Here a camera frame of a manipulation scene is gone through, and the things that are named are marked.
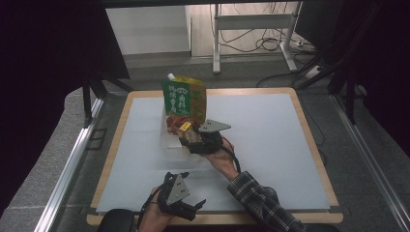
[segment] wooden frame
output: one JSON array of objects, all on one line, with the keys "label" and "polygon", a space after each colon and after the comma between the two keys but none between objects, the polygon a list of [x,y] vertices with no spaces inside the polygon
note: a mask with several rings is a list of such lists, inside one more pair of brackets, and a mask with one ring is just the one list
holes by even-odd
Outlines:
[{"label": "wooden frame", "polygon": [[[249,89],[209,89],[207,90],[208,96],[217,95],[261,95],[261,94],[288,94],[291,97],[293,105],[296,109],[299,121],[301,123],[302,129],[304,131],[305,137],[307,139],[307,144],[311,151],[314,163],[316,165],[319,176],[322,180],[322,184],[325,188],[325,192],[328,196],[329,203],[332,208],[338,208],[338,202],[335,192],[332,188],[332,184],[329,180],[328,174],[326,172],[325,166],[323,165],[320,154],[317,150],[316,144],[314,142],[313,136],[308,127],[308,121],[305,118],[305,114],[299,103],[296,92],[291,88],[249,88]],[[125,103],[123,112],[121,114],[120,121],[117,126],[117,130],[112,139],[111,147],[108,152],[107,159],[100,177],[99,184],[97,186],[96,192],[94,194],[93,201],[90,208],[96,209],[105,184],[108,180],[112,164],[115,161],[115,157],[120,145],[121,136],[124,131],[124,127],[127,123],[127,119],[132,106],[132,100],[134,98],[162,98],[162,91],[134,91],[129,93],[127,101]],[[305,212],[305,213],[294,213],[293,216],[298,218],[302,223],[340,223],[343,220],[342,212]],[[98,225],[101,223],[103,216],[98,215],[87,215],[87,222],[92,225]],[[235,214],[209,214],[202,215],[197,214],[196,219],[193,221],[188,221],[179,217],[175,217],[171,220],[171,225],[201,225],[201,224],[254,224],[255,221],[248,215],[248,213],[235,213]]]}]

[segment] black curtain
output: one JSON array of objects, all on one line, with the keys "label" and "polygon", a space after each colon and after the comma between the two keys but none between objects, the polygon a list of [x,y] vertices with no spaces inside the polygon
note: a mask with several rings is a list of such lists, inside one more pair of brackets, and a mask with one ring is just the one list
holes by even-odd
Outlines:
[{"label": "black curtain", "polygon": [[358,84],[366,88],[365,106],[410,156],[409,1],[384,1],[357,56]]},{"label": "black curtain", "polygon": [[96,73],[129,76],[103,8],[2,1],[0,17],[2,212],[52,135],[65,97]]}]

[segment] checkered shirt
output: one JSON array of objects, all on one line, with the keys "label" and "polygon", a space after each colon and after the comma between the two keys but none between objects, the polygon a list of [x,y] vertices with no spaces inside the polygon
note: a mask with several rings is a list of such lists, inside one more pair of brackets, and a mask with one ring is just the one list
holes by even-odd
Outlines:
[{"label": "checkered shirt", "polygon": [[277,231],[305,231],[302,223],[279,205],[277,192],[259,185],[248,172],[239,174],[228,190],[260,224]]}]

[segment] metal rail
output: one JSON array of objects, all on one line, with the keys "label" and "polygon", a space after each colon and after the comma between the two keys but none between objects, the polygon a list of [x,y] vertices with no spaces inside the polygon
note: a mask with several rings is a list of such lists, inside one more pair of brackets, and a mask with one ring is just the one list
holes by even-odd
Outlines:
[{"label": "metal rail", "polygon": [[[95,119],[103,106],[103,100],[96,99],[92,109],[93,119]],[[88,128],[82,129],[79,133],[78,139],[76,140],[72,152],[70,153],[69,159],[66,162],[66,166],[61,173],[60,178],[57,181],[57,184],[54,188],[54,191],[51,193],[51,196],[45,205],[44,211],[40,220],[34,231],[36,232],[45,232],[48,231],[54,222],[54,219],[58,213],[61,202],[66,194],[66,191],[70,185],[70,182],[73,178],[73,174],[81,160],[84,150],[87,145],[87,141],[93,131],[93,128],[96,124],[96,120],[93,120]]]},{"label": "metal rail", "polygon": [[344,105],[341,100],[334,95],[331,95],[331,100],[334,102],[344,126],[346,126],[350,136],[355,142],[356,147],[358,148],[358,151],[368,168],[368,171],[373,177],[376,185],[379,187],[379,190],[385,198],[390,210],[392,211],[395,220],[401,228],[401,231],[410,232],[410,217],[404,204],[401,202],[397,193],[390,185],[388,179],[377,163],[377,160],[374,158],[373,153],[368,148],[365,140],[363,139],[359,129],[355,125],[352,125],[350,120],[347,118],[346,114],[344,113]]}]

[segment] wall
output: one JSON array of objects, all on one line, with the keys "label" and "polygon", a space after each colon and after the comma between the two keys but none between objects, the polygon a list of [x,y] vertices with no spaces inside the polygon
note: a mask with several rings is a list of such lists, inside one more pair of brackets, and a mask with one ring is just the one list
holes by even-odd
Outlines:
[{"label": "wall", "polygon": [[123,55],[190,51],[188,7],[106,10]]}]

